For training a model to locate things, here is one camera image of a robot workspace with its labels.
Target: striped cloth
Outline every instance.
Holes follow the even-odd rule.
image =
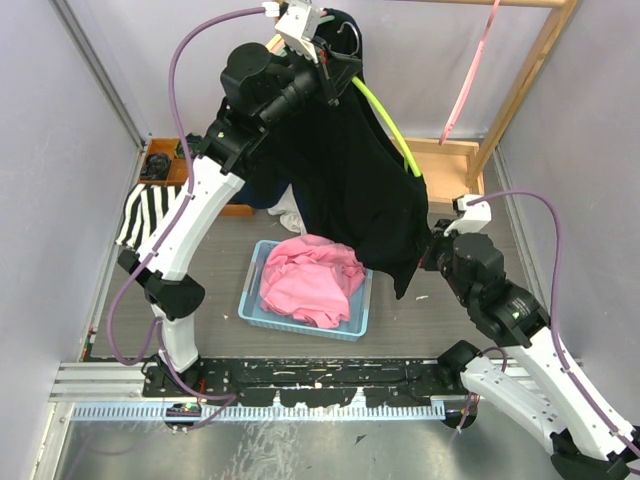
[[[124,204],[124,218],[116,244],[137,250],[155,231],[181,189],[182,186],[136,185]]]

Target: gray wall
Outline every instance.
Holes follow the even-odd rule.
[[[132,115],[156,136],[175,135],[166,77],[176,45],[206,19],[259,3],[70,0]],[[365,37],[367,81],[402,131],[440,136],[491,7],[383,0],[316,3],[355,17]],[[453,137],[486,132],[547,12],[500,7]],[[192,42],[176,82],[188,129],[203,132],[214,118],[223,94],[220,71],[231,50],[245,42],[266,43],[274,33],[272,21],[256,16],[214,27]]]
[[[569,348],[629,419],[640,422],[640,2],[584,0],[509,127],[513,186],[548,195],[566,231],[559,314]],[[519,202],[549,291],[554,231]]]
[[[0,464],[23,479],[74,360],[136,148],[46,1],[0,19]]]

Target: light blue tray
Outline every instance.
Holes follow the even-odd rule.
[[[304,333],[318,337],[335,338],[355,342],[367,331],[369,321],[369,300],[371,299],[371,281],[373,271],[367,270],[366,277],[360,288],[351,296],[349,307],[351,319],[348,322],[340,322],[340,326],[334,329],[308,327],[294,320],[289,315],[278,315],[273,312],[265,312],[260,308],[262,297],[260,296],[260,281],[264,264],[279,242],[261,240],[257,243],[251,257],[249,273],[244,282],[242,298],[238,307],[238,315],[255,327],[273,328],[285,332]]]

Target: pink towel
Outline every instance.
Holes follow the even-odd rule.
[[[316,235],[285,240],[264,266],[261,307],[311,326],[336,328],[349,320],[349,298],[364,274],[346,245]]]

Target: gray floor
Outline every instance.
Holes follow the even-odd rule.
[[[485,169],[485,185],[487,192],[500,190],[492,164]],[[494,202],[492,210],[493,221],[485,233],[504,253],[509,277],[526,286],[504,203]],[[430,225],[440,217],[430,215]],[[406,296],[400,301],[395,299],[391,278],[379,272],[374,274],[369,329],[356,343],[249,326],[238,317],[237,309],[255,244],[264,239],[283,240],[290,235],[275,217],[265,212],[249,218],[216,220],[190,266],[191,276],[207,291],[205,302],[196,314],[196,344],[202,355],[437,357],[461,339],[479,348],[490,345],[475,330],[440,275],[424,271],[416,273]],[[125,278],[124,272],[116,267],[107,306]],[[424,295],[428,298],[417,300]],[[94,357],[110,356],[103,331],[105,315],[103,313],[93,347]],[[124,355],[138,353],[151,319],[140,287],[132,287],[116,316],[116,338]]]
[[[55,479],[560,479],[535,439],[489,403],[450,446],[451,433],[438,421],[213,422],[186,436],[151,422],[74,422]],[[86,452],[87,438],[93,450],[141,446],[106,456]]]

